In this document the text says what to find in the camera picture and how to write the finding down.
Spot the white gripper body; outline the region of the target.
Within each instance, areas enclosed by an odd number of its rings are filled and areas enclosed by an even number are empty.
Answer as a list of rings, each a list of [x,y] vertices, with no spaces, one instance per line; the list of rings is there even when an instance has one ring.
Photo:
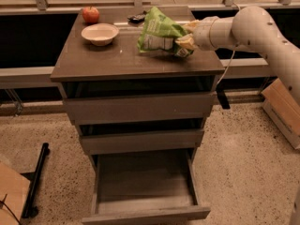
[[[206,17],[197,23],[193,31],[194,42],[203,51],[215,51],[217,49],[210,38],[210,31],[216,20],[218,20],[217,16]]]

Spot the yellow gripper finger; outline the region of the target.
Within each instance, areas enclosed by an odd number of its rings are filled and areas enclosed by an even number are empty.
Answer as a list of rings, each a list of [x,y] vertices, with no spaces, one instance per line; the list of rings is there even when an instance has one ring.
[[[175,40],[175,43],[182,48],[188,50],[195,50],[198,46],[195,44],[194,38],[191,34],[187,34],[183,37],[179,37]]]
[[[183,27],[189,32],[192,33],[195,28],[199,25],[200,21],[199,20],[194,20],[191,22],[188,22],[186,24],[183,25]]]

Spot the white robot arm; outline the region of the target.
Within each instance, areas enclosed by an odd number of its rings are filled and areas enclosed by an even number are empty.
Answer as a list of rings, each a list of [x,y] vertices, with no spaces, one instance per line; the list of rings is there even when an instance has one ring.
[[[233,17],[206,17],[188,22],[184,28],[188,34],[176,40],[183,48],[258,53],[278,76],[287,95],[300,104],[300,51],[281,34],[265,9],[244,7]]]

